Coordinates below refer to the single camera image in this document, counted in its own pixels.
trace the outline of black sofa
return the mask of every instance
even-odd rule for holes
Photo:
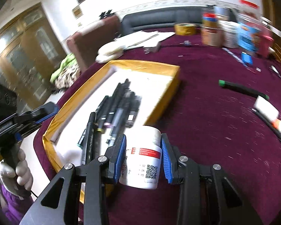
[[[136,31],[174,27],[178,23],[202,23],[202,11],[205,7],[168,7],[144,12],[127,14],[122,20],[122,36]],[[230,21],[237,22],[230,9]]]

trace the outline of yellow tape roll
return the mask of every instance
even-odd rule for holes
[[[176,35],[194,35],[196,33],[196,26],[194,24],[176,24],[174,25]]]

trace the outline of brown leather chair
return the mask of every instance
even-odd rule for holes
[[[113,41],[121,23],[116,15],[93,22],[67,39],[68,48],[74,53],[82,72],[95,62],[101,46]]]

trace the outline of purple sleeve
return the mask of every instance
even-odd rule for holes
[[[5,213],[6,217],[12,222],[12,224],[18,225],[25,213],[32,205],[32,197],[20,200],[19,197],[8,192],[3,185],[1,187],[2,194],[7,202],[7,207],[3,212]]]

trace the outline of maroon tablecloth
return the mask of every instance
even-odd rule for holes
[[[189,40],[192,47],[183,46]],[[231,49],[240,56],[240,50]],[[247,195],[264,224],[281,210],[281,144],[273,132],[252,112],[254,99],[222,89],[218,80],[240,83],[259,90],[281,116],[281,79],[269,67],[281,73],[281,64],[254,58],[254,74],[221,48],[204,46],[201,36],[174,35],[162,42],[156,53],[143,49],[126,51],[121,59],[157,61],[178,65],[181,84],[169,107],[154,127],[167,133],[171,144],[205,165],[220,164]],[[92,65],[58,102],[68,98],[102,65]],[[47,120],[34,139],[41,165],[51,180],[55,175],[43,149],[42,135]],[[160,173],[156,190],[117,186],[109,201],[111,224],[173,225],[176,221],[179,187],[167,184]]]

